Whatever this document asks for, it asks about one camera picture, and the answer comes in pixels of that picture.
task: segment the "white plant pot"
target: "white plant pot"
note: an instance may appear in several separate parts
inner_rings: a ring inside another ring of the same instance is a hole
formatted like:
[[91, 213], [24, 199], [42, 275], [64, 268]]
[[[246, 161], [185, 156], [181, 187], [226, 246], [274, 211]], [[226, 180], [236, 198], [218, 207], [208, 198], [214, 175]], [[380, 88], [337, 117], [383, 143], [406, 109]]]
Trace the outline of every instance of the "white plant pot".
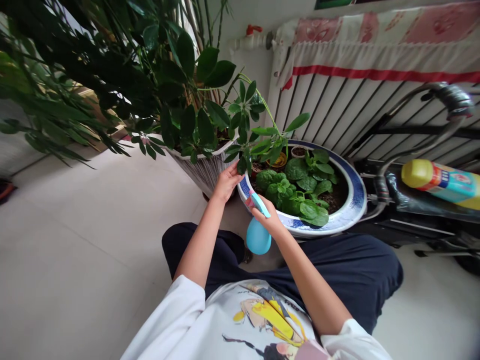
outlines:
[[294, 150], [295, 149], [305, 149], [305, 151], [308, 151], [308, 149], [305, 147], [305, 146], [300, 146], [300, 145], [297, 145], [297, 146], [294, 146], [291, 148], [291, 157], [292, 158], [296, 158], [296, 159], [302, 159], [305, 157], [305, 155], [295, 155], [294, 154]]
[[195, 165], [190, 162], [190, 156], [182, 156], [176, 150], [170, 150], [168, 148], [166, 148], [166, 150], [200, 190], [210, 198], [214, 192], [219, 174], [238, 159], [237, 156], [231, 162], [224, 163], [224, 160], [229, 156], [225, 151], [237, 143], [238, 137], [238, 133], [235, 132], [234, 139], [227, 142], [220, 149], [212, 152], [210, 159], [203, 154], [199, 154]]
[[[288, 141], [288, 144], [300, 145], [309, 150], [326, 150], [330, 156], [332, 165], [345, 177], [348, 185], [348, 196], [343, 206], [329, 216], [328, 223], [325, 226], [314, 226], [301, 221], [297, 216], [288, 215], [277, 210], [278, 218], [282, 224], [298, 239], [314, 239], [332, 235], [345, 231], [355, 225], [367, 208], [367, 192], [362, 178], [357, 171], [345, 159], [322, 146], [307, 141], [291, 139]], [[253, 190], [248, 174], [240, 181], [237, 188], [240, 198], [245, 204], [245, 201], [247, 201], [247, 198], [250, 196], [250, 191]]]

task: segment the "blue and white ceramic pot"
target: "blue and white ceramic pot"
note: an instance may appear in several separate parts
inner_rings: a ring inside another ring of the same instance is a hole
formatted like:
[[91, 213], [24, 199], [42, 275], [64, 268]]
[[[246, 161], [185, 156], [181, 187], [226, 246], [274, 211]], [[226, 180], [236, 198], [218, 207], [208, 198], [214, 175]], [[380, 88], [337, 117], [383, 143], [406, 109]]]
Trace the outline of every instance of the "blue and white ceramic pot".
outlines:
[[[294, 237], [304, 239], [312, 239], [340, 233], [355, 225], [367, 208], [367, 192], [360, 175], [346, 160], [322, 146], [300, 140], [289, 140], [288, 144], [290, 146], [301, 145], [310, 150], [326, 150], [330, 155], [331, 164], [338, 170], [337, 174], [341, 173], [346, 179], [348, 184], [348, 196], [343, 206], [338, 211], [330, 214], [328, 223], [325, 226], [318, 227], [310, 225], [301, 221], [296, 216], [291, 216], [277, 210], [278, 217], [283, 225], [285, 225]], [[245, 178], [238, 184], [238, 192], [244, 204], [250, 196], [250, 190], [253, 190], [253, 188], [247, 174], [247, 176], [245, 176]]]

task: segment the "radiator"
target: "radiator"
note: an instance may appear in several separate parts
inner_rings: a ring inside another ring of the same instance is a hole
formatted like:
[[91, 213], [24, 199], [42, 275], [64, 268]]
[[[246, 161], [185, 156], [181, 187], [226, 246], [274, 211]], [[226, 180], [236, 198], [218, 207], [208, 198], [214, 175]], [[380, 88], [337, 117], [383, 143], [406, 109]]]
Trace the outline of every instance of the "radiator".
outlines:
[[[309, 74], [294, 76], [293, 86], [281, 90], [270, 84], [268, 106], [279, 129], [286, 127], [301, 113], [311, 114], [309, 122], [295, 131], [293, 137], [326, 147], [353, 160], [386, 160], [396, 152], [411, 149], [425, 142], [429, 135], [376, 134], [352, 151], [352, 145], [395, 103], [411, 90], [422, 85], [412, 81], [374, 81], [336, 76]], [[459, 83], [462, 87], [479, 84]], [[480, 129], [480, 96], [473, 96], [474, 116], [464, 127]], [[442, 126], [447, 111], [443, 104], [432, 99], [421, 101], [417, 95], [389, 122], [390, 126]], [[480, 140], [452, 137], [441, 146], [416, 157], [442, 164], [457, 164], [465, 156], [480, 149]], [[399, 162], [406, 162], [404, 157]]]

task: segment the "dark blue pants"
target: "dark blue pants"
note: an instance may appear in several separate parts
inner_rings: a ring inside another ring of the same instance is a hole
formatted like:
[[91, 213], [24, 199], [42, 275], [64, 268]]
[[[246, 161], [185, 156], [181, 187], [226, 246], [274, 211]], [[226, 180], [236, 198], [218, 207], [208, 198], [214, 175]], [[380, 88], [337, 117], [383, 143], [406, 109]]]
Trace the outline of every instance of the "dark blue pants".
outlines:
[[[183, 222], [173, 225], [163, 235], [163, 251], [172, 278], [196, 228], [194, 223]], [[303, 242], [300, 247], [353, 318], [371, 334], [385, 300], [403, 280], [402, 266], [390, 246], [370, 235], [346, 234]], [[218, 232], [206, 281], [207, 298], [222, 285], [261, 279], [307, 311], [287, 266], [247, 272], [239, 268], [244, 254], [240, 236], [231, 231]]]

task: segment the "spray bottle trigger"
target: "spray bottle trigger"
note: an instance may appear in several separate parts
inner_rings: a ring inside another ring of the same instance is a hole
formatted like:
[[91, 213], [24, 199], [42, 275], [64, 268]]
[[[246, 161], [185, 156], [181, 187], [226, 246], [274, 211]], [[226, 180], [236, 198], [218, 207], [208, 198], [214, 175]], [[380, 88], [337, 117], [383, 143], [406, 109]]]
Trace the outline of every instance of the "spray bottle trigger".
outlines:
[[255, 204], [255, 207], [260, 210], [260, 212], [268, 219], [270, 218], [270, 213], [267, 209], [267, 207], [265, 206], [264, 202], [262, 201], [262, 199], [257, 195], [256, 192], [252, 193], [250, 195], [251, 197], [251, 200], [253, 201], [253, 203]]

